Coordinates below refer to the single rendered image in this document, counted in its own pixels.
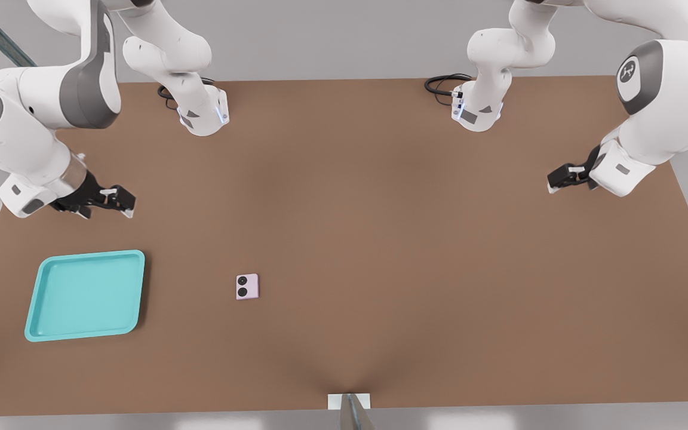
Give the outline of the pale blue-green tray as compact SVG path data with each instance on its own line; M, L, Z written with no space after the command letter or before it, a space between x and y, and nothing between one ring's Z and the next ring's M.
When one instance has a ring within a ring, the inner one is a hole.
M41 342L128 334L139 321L145 261L140 250L44 259L24 336Z

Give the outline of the small pale lilac phone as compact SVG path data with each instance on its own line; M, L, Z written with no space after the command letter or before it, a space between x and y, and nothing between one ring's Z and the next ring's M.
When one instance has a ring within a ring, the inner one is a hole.
M236 281L235 298L237 300L256 299L260 296L258 274L248 273L238 275Z

